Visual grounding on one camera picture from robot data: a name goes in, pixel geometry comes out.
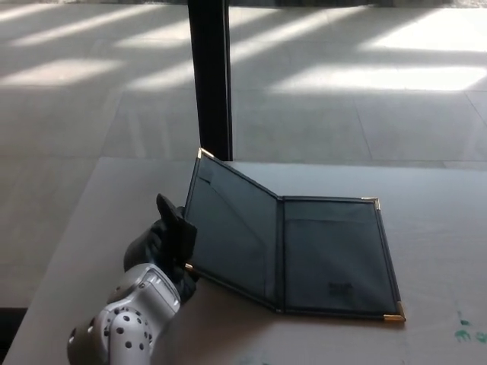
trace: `table surface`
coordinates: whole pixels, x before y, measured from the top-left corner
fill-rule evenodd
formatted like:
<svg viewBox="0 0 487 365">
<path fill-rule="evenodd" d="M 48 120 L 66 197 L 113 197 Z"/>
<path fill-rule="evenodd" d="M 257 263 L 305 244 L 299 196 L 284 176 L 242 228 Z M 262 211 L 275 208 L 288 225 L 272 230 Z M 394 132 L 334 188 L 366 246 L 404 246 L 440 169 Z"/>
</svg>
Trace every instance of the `table surface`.
<svg viewBox="0 0 487 365">
<path fill-rule="evenodd" d="M 281 316 L 200 281 L 153 364 L 460 364 L 487 357 L 487 173 L 233 163 L 278 194 L 378 196 L 406 326 Z M 126 246 L 183 204 L 193 163 L 103 158 L 70 220 L 5 365 L 67 364 L 68 334 L 98 313 Z"/>
</svg>

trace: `tiled floor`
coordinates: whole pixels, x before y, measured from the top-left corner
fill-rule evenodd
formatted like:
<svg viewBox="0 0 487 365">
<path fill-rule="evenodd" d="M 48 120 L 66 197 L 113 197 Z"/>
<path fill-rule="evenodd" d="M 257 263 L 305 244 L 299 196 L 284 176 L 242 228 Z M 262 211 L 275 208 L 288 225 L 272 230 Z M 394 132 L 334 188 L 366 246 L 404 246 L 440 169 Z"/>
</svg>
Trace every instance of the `tiled floor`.
<svg viewBox="0 0 487 365">
<path fill-rule="evenodd" d="M 232 8 L 231 42 L 236 159 L 487 170 L 487 11 Z M 185 7 L 0 0 L 0 306 L 99 157 L 198 144 Z"/>
</svg>

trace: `black table leg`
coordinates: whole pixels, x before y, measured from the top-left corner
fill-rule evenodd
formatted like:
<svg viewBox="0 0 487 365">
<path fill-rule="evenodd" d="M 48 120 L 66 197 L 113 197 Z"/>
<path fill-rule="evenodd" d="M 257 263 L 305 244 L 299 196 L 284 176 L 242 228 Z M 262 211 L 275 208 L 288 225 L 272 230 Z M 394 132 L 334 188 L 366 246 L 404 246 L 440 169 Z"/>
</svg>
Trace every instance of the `black table leg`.
<svg viewBox="0 0 487 365">
<path fill-rule="evenodd" d="M 233 160 L 228 0 L 188 0 L 201 147 Z"/>
</svg>

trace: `folder cover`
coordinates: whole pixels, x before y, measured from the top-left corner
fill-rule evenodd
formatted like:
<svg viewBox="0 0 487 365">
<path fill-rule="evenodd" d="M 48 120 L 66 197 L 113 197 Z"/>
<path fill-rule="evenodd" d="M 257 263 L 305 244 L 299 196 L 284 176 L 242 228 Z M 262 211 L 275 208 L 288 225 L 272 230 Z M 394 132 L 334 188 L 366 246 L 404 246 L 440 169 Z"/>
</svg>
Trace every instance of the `folder cover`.
<svg viewBox="0 0 487 365">
<path fill-rule="evenodd" d="M 279 196 L 200 149 L 185 218 L 192 270 L 276 312 L 406 320 L 377 198 Z"/>
</svg>

